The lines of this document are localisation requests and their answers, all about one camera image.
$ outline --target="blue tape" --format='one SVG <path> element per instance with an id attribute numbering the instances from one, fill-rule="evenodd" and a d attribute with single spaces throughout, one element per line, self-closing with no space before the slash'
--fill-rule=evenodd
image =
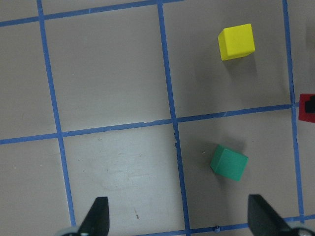
<path id="1" fill-rule="evenodd" d="M 293 63 L 292 63 L 292 56 L 291 56 L 289 13 L 287 10 L 287 1 L 283 0 L 282 3 L 283 3 L 283 19 L 284 19 L 284 30 L 285 30 L 287 67 L 288 67 L 288 75 L 289 75 L 290 99 L 291 99 L 291 104 L 292 104 L 292 107 L 291 107 L 292 135 L 293 135 L 295 175 L 296 175 L 297 195 L 298 195 L 298 204 L 299 204 L 299 214 L 301 217 L 301 223 L 304 223 L 303 190 L 302 190 L 302 180 L 301 180 L 299 144 L 297 142 L 297 123 L 296 123 L 297 115 L 296 115 L 296 108 L 295 108 L 295 93 L 294 93 L 294 82 L 293 82 Z"/>
<path id="2" fill-rule="evenodd" d="M 236 229 L 245 229 L 248 228 L 248 224 L 237 224 L 237 225 L 225 225 L 220 226 L 220 231 L 228 231 L 228 230 L 236 230 Z M 192 234 L 198 233 L 207 233 L 207 232 L 214 232 L 215 227 L 207 227 L 207 228 L 199 228 L 199 229 L 192 229 Z"/>
<path id="3" fill-rule="evenodd" d="M 315 219 L 315 214 L 304 216 L 304 220 L 314 220 L 314 219 Z"/>
<path id="4" fill-rule="evenodd" d="M 64 183 L 65 183 L 65 188 L 66 188 L 70 221 L 71 221 L 71 225 L 75 226 L 76 223 L 75 223 L 75 216 L 74 216 L 74 209 L 73 209 L 73 202 L 72 202 L 72 194 L 70 190 L 70 181 L 69 181 L 68 169 L 67 169 L 67 164 L 66 164 L 66 156 L 65 156 L 65 151 L 64 151 L 62 130 L 61 130 L 61 124 L 60 124 L 58 107 L 57 107 L 55 87 L 54 87 L 54 82 L 53 82 L 53 74 L 51 72 L 50 58 L 49 58 L 47 38 L 46 38 L 44 13 L 43 13 L 41 0 L 37 0 L 37 10 L 38 10 L 38 17 L 39 17 L 40 35 L 41 35 L 42 47 L 43 47 L 44 58 L 45 58 L 45 66 L 46 66 L 46 72 L 47 72 L 47 78 L 48 78 L 49 92 L 50 92 L 50 97 L 51 97 L 51 102 L 52 102 L 52 107 L 53 107 L 53 112 L 54 112 L 56 130 L 58 134 L 58 142 L 59 142 L 61 161 L 62 161 L 62 167 L 63 167 L 63 177 L 64 177 Z"/>
<path id="5" fill-rule="evenodd" d="M 295 222 L 295 221 L 301 221 L 300 216 L 293 216 L 293 217 L 286 217 L 284 218 L 286 222 Z"/>
<path id="6" fill-rule="evenodd" d="M 164 0 L 164 1 L 177 2 L 177 1 L 183 1 L 183 0 Z M 117 4 L 117 5 L 110 5 L 110 6 L 94 7 L 94 8 L 89 8 L 89 9 L 77 10 L 77 11 L 68 11 L 68 12 L 45 15 L 45 20 L 93 14 L 93 13 L 106 12 L 106 11 L 122 10 L 122 9 L 128 9 L 128 8 L 133 8 L 133 7 L 150 6 L 150 5 L 155 5 L 156 3 L 157 3 L 157 0 L 146 0 L 146 1 L 137 1 L 137 2 Z"/>
<path id="7" fill-rule="evenodd" d="M 286 222 L 294 222 L 294 221 L 300 221 L 300 216 L 294 216 L 294 217 L 287 217 L 284 218 Z M 228 231 L 228 230 L 237 230 L 237 229 L 246 229 L 248 228 L 248 224 L 236 224 L 236 225 L 225 225 L 221 226 L 221 231 Z M 199 233 L 207 233 L 207 232 L 214 232 L 215 227 L 207 227 L 207 228 L 199 228 L 199 229 L 191 229 L 192 234 L 199 234 Z"/>
<path id="8" fill-rule="evenodd" d="M 174 136 L 175 136 L 175 140 L 176 140 L 175 147 L 176 147 L 176 152 L 177 152 L 177 165 L 178 165 L 178 173 L 179 173 L 179 180 L 180 180 L 180 187 L 181 187 L 181 194 L 182 194 L 182 201 L 183 201 L 185 230 L 186 230 L 186 235 L 190 236 L 189 213 L 188 213 L 188 205 L 187 205 L 187 197 L 186 197 L 183 160 L 182 160 L 182 153 L 181 153 L 181 144 L 180 144 L 180 138 L 179 138 L 178 123 L 177 123 L 176 113 L 175 113 L 171 72 L 170 72 L 170 68 L 169 68 L 167 39 L 166 39 L 164 12 L 163 12 L 163 2 L 161 0 L 157 1 L 157 11 L 158 11 L 160 34 L 161 34 L 162 50 L 163 50 L 163 60 L 164 60 L 164 69 L 165 69 L 165 76 L 166 76 L 168 102 L 169 102 L 169 108 L 170 108 L 171 118 L 172 118 L 172 122 L 173 122 Z"/>
<path id="9" fill-rule="evenodd" d="M 44 140 L 44 139 L 55 139 L 58 137 L 58 134 L 42 134 L 42 135 L 34 135 L 20 138 L 12 138 L 12 139 L 2 139 L 0 140 L 0 145 L 3 144 L 14 144 L 14 143 L 22 143 L 36 140 Z"/>
<path id="10" fill-rule="evenodd" d="M 69 136 L 84 135 L 84 134 L 102 133 L 102 132 L 113 131 L 113 130 L 135 129 L 135 128 L 171 124 L 171 123 L 172 123 L 172 120 L 170 119 L 162 119 L 162 120 L 156 120 L 156 121 L 152 121 L 148 123 L 140 122 L 140 123 L 131 123 L 131 124 L 119 124 L 119 125 L 105 126 L 105 127 L 99 127 L 99 128 L 67 131 L 67 132 L 63 132 L 63 136 L 69 137 Z"/>
<path id="11" fill-rule="evenodd" d="M 28 18 L 23 18 L 23 19 L 17 19 L 17 20 L 11 20 L 11 21 L 2 21 L 2 22 L 0 22 L 0 27 L 14 26 L 14 25 L 20 25 L 20 24 L 36 22 L 36 21 L 38 21 L 38 16 L 28 17 Z"/>
<path id="12" fill-rule="evenodd" d="M 185 233 L 186 233 L 185 230 L 178 230 L 178 231 L 153 233 L 153 234 L 146 234 L 146 235 L 136 235 L 136 236 L 176 236 L 176 235 L 184 235 Z"/>
<path id="13" fill-rule="evenodd" d="M 267 107 L 257 107 L 257 108 L 248 108 L 248 109 L 242 109 L 242 110 L 236 110 L 236 111 L 219 112 L 219 113 L 212 113 L 212 114 L 198 115 L 198 116 L 191 116 L 191 117 L 181 117 L 181 118 L 177 118 L 177 121 L 178 122 L 188 122 L 188 121 L 196 121 L 196 120 L 203 120 L 203 119 L 239 116 L 239 115 L 259 113 L 259 112 L 286 110 L 286 109 L 290 109 L 290 108 L 291 108 L 290 104 L 267 106 Z"/>

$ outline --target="floor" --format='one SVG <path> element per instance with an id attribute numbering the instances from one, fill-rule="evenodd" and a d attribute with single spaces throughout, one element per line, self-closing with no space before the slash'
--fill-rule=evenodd
<path id="1" fill-rule="evenodd" d="M 250 236 L 247 197 L 315 228 L 313 0 L 0 2 L 0 230 L 54 235 L 108 196 L 110 236 Z M 256 51 L 217 36 L 251 23 Z M 217 144 L 249 157 L 240 182 Z"/>

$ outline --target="red object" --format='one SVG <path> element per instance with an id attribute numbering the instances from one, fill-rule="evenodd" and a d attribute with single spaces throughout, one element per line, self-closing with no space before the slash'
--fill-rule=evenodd
<path id="1" fill-rule="evenodd" d="M 310 101 L 315 94 L 300 94 L 299 120 L 315 123 L 315 113 L 305 112 L 305 102 Z"/>

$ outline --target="toy block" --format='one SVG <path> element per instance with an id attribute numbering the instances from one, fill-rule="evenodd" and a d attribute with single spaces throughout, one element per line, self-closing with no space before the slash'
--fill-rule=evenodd
<path id="1" fill-rule="evenodd" d="M 242 58 L 255 51 L 251 24 L 224 28 L 218 41 L 222 60 Z"/>
<path id="2" fill-rule="evenodd" d="M 315 94 L 300 94 L 299 120 L 315 123 Z"/>
<path id="3" fill-rule="evenodd" d="M 232 149 L 218 145 L 210 164 L 216 174 L 239 181 L 248 162 L 248 157 Z"/>

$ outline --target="grid square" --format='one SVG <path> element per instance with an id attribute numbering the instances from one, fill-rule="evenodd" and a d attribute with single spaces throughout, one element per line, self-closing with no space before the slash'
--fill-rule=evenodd
<path id="1" fill-rule="evenodd" d="M 217 234 L 214 232 L 192 234 L 192 236 L 216 236 L 216 235 Z M 253 236 L 249 228 L 221 231 L 220 235 L 221 236 Z"/>
<path id="2" fill-rule="evenodd" d="M 314 178 L 315 178 L 315 147 L 314 143 L 314 133 L 315 124 L 305 121 L 298 121 L 298 144 L 299 144 L 299 154 L 300 154 L 300 164 L 301 164 L 301 177 L 303 185 L 303 204 L 304 204 L 304 214 L 310 215 L 314 214 Z"/>
<path id="3" fill-rule="evenodd" d="M 112 236 L 183 230 L 174 142 L 172 125 L 65 138 L 77 223 L 108 196 Z"/>
<path id="4" fill-rule="evenodd" d="M 295 98 L 299 101 L 301 93 L 315 93 L 315 2 L 287 2 Z"/>
<path id="5" fill-rule="evenodd" d="M 63 130 L 170 118 L 156 6 L 46 29 Z"/>
<path id="6" fill-rule="evenodd" d="M 298 216 L 290 110 L 180 123 L 179 131 L 192 228 L 246 223 L 248 194 Z M 249 158 L 239 182 L 210 169 L 217 144 Z"/>
<path id="7" fill-rule="evenodd" d="M 68 227 L 58 141 L 1 145 L 0 153 L 1 233 L 54 235 Z"/>
<path id="8" fill-rule="evenodd" d="M 0 139 L 55 133 L 39 23 L 0 34 Z"/>
<path id="9" fill-rule="evenodd" d="M 281 1 L 187 0 L 164 16 L 178 117 L 290 103 Z M 219 33 L 247 23 L 256 51 L 221 61 Z"/>
<path id="10" fill-rule="evenodd" d="M 82 10 L 94 7 L 110 6 L 142 0 L 42 0 L 45 14 Z"/>
<path id="11" fill-rule="evenodd" d="M 36 1 L 0 1 L 0 22 L 34 16 L 38 16 Z"/>

